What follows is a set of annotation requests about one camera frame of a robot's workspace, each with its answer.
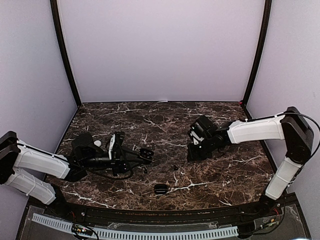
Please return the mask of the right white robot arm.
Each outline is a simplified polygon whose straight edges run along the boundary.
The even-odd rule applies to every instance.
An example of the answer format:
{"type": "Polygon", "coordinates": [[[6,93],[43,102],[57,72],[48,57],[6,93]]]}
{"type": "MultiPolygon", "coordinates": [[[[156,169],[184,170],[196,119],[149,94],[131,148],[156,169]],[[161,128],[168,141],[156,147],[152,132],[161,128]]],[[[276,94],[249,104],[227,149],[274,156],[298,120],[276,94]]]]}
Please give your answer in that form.
{"type": "Polygon", "coordinates": [[[266,217],[274,210],[274,201],[294,182],[304,165],[320,148],[314,146],[315,134],[308,123],[311,120],[294,106],[275,115],[232,120],[221,125],[201,115],[188,131],[191,143],[187,145],[187,160],[203,161],[211,158],[215,150],[244,142],[284,141],[285,156],[262,194],[264,199],[255,205],[255,213],[266,217]]]}

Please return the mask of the white earbud charging case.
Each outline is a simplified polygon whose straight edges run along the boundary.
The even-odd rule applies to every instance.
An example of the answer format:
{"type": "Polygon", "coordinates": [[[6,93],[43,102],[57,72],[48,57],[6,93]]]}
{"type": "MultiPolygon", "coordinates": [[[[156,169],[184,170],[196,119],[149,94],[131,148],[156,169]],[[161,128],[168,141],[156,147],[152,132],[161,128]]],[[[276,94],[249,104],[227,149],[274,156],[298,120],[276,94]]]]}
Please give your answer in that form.
{"type": "Polygon", "coordinates": [[[101,147],[102,142],[101,142],[100,140],[96,140],[96,141],[94,142],[94,144],[95,144],[97,147],[101,147]]]}

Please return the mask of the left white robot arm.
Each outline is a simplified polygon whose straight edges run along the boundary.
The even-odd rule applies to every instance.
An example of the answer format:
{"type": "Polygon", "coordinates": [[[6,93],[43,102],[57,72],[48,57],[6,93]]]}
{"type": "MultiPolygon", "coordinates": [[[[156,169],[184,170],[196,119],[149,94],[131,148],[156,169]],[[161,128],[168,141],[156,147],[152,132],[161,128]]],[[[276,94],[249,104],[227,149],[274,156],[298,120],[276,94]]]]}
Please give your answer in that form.
{"type": "Polygon", "coordinates": [[[27,170],[67,182],[78,182],[88,173],[110,180],[120,180],[120,174],[131,178],[136,166],[153,161],[154,152],[145,148],[130,150],[123,146],[124,138],[124,132],[116,131],[104,151],[100,141],[89,133],[82,133],[71,142],[70,155],[58,155],[26,144],[14,131],[8,131],[0,138],[0,183],[50,206],[58,217],[67,218],[71,208],[65,203],[60,188],[43,182],[27,170]]]}

